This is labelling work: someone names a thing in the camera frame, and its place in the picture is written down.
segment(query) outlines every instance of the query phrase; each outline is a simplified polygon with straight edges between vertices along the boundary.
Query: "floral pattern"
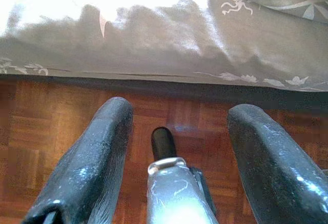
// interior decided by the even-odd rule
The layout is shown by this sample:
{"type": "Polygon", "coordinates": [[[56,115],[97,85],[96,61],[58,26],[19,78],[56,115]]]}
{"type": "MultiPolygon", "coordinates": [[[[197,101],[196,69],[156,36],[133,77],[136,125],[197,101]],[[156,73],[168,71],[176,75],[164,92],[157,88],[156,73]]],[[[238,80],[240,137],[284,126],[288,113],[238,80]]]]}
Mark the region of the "floral pattern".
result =
{"type": "Polygon", "coordinates": [[[220,75],[214,75],[214,74],[204,73],[204,72],[194,72],[194,74],[209,75],[209,76],[212,76],[212,77],[228,80],[230,82],[233,82],[233,81],[236,81],[236,80],[242,80],[244,82],[249,82],[249,83],[264,82],[264,83],[269,83],[270,85],[272,85],[274,87],[284,87],[284,89],[291,89],[291,90],[298,90],[298,91],[306,91],[306,90],[324,91],[324,90],[316,88],[316,86],[323,85],[323,84],[328,84],[328,82],[322,82],[322,83],[313,84],[313,85],[308,86],[308,87],[301,87],[299,89],[295,89],[292,86],[302,86],[302,85],[304,85],[306,83],[307,79],[309,78],[309,76],[307,76],[305,78],[300,78],[299,76],[294,76],[292,79],[286,79],[284,81],[291,85],[291,87],[286,87],[286,85],[283,84],[279,80],[265,78],[264,80],[260,81],[255,76],[248,75],[248,74],[247,75],[242,75],[242,76],[238,76],[238,75],[235,75],[235,74],[232,74],[232,73],[229,73],[229,72],[225,72],[225,73],[222,73],[220,75]]]}
{"type": "Polygon", "coordinates": [[[30,63],[21,67],[13,65],[12,62],[13,60],[7,57],[0,57],[0,74],[8,74],[8,70],[12,69],[21,74],[49,75],[49,70],[40,64],[30,63]]]}
{"type": "Polygon", "coordinates": [[[249,10],[251,12],[251,15],[253,15],[253,10],[246,6],[246,2],[248,2],[248,0],[233,0],[233,2],[234,2],[234,4],[230,4],[228,2],[225,2],[221,5],[221,8],[223,8],[224,6],[229,6],[230,7],[229,10],[222,10],[223,15],[227,15],[232,11],[239,11],[243,7],[246,10],[249,10]]]}

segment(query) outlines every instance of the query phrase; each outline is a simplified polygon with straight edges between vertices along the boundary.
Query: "wooden floor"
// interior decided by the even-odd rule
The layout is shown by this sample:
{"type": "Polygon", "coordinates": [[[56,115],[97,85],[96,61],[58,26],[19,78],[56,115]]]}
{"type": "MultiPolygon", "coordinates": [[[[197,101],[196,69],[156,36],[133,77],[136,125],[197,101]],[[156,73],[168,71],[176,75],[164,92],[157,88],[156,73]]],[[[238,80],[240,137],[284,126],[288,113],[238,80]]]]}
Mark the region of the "wooden floor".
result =
{"type": "MultiPolygon", "coordinates": [[[[96,110],[114,96],[132,103],[134,126],[113,223],[146,223],[147,166],[153,161],[150,135],[158,126],[170,128],[178,154],[203,170],[219,223],[255,223],[227,131],[232,105],[24,81],[0,82],[0,223],[22,220],[57,161],[96,110]]],[[[268,113],[320,167],[328,168],[326,117],[268,113]]]]}

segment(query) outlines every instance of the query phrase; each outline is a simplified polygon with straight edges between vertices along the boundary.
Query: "gray bedspread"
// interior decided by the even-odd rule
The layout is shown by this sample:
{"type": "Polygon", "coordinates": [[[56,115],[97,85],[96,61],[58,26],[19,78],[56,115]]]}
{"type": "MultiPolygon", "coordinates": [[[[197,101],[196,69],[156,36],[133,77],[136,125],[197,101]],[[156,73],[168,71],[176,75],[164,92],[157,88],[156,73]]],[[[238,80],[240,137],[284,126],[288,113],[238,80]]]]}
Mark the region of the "gray bedspread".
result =
{"type": "Polygon", "coordinates": [[[328,91],[324,0],[1,1],[2,74],[328,91]]]}

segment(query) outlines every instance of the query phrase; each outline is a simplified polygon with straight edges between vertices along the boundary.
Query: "bed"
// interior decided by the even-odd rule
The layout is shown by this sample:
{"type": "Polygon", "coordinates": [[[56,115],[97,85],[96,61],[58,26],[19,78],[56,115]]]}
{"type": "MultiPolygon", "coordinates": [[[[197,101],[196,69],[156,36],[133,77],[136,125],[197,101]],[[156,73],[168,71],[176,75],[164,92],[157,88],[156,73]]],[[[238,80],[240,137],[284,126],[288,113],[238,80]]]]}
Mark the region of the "bed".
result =
{"type": "Polygon", "coordinates": [[[328,0],[1,0],[0,73],[328,91],[328,0]]]}

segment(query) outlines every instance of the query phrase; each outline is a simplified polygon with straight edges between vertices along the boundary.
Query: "parquet floor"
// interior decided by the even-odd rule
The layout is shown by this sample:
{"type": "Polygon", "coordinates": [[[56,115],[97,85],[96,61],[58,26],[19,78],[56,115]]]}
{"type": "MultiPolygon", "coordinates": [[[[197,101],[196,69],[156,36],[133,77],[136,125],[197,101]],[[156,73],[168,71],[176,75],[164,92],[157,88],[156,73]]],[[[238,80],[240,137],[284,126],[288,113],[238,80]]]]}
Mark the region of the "parquet floor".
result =
{"type": "MultiPolygon", "coordinates": [[[[0,223],[21,221],[57,161],[95,111],[114,96],[125,97],[135,110],[113,223],[146,223],[147,166],[153,160],[150,135],[158,126],[170,128],[178,153],[203,170],[219,223],[255,223],[227,131],[232,105],[25,81],[0,82],[0,223]]],[[[328,118],[268,113],[320,167],[328,168],[328,118]]]]}

